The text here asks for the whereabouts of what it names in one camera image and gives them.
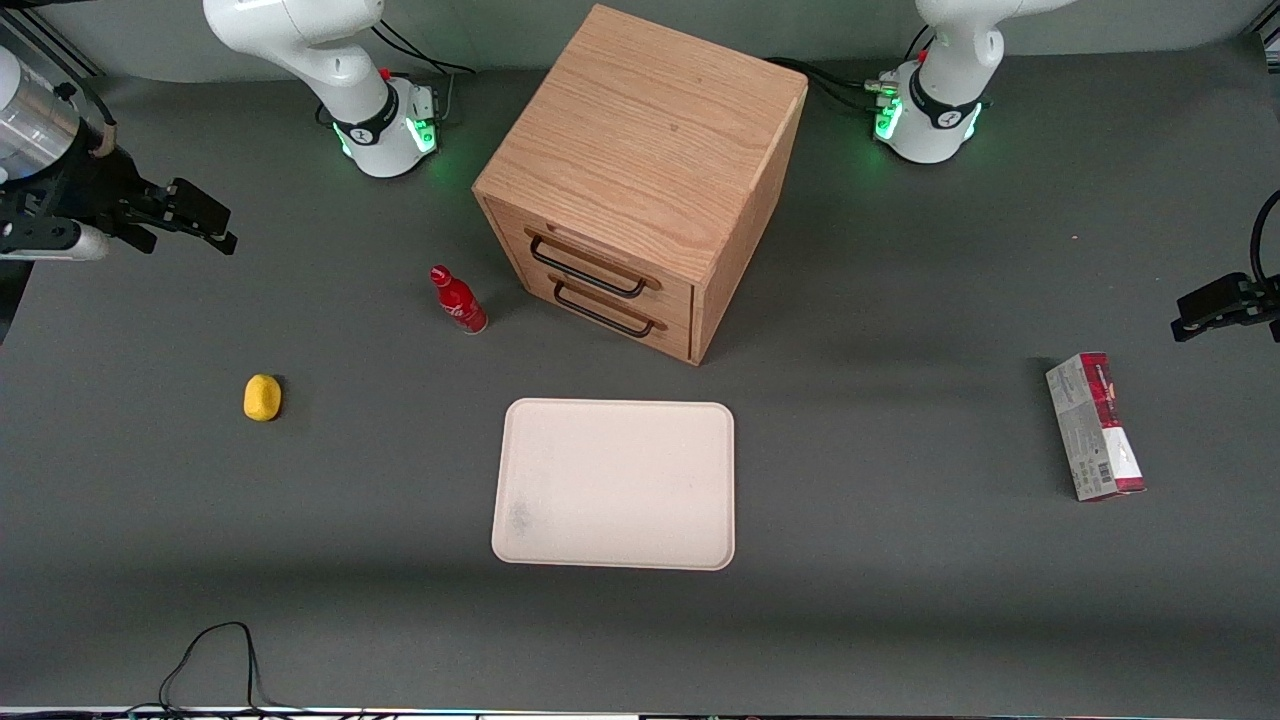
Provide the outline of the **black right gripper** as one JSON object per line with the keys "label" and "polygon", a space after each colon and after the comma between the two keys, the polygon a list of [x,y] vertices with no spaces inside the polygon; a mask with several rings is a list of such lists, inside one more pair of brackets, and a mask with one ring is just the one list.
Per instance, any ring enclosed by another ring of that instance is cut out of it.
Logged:
{"label": "black right gripper", "polygon": [[31,177],[3,184],[4,255],[105,255],[109,240],[143,254],[156,247],[152,228],[200,234],[223,255],[238,238],[227,231],[230,210],[183,178],[164,188],[142,178],[120,150],[105,158],[77,154]]}

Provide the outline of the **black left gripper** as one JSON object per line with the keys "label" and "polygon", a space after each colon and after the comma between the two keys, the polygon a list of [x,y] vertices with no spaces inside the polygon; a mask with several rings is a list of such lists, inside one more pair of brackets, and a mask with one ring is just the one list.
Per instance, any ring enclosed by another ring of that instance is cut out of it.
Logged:
{"label": "black left gripper", "polygon": [[1178,300],[1172,338],[1185,343],[1207,331],[1266,324],[1275,343],[1279,334],[1279,274],[1251,281],[1247,274],[1226,274]]}

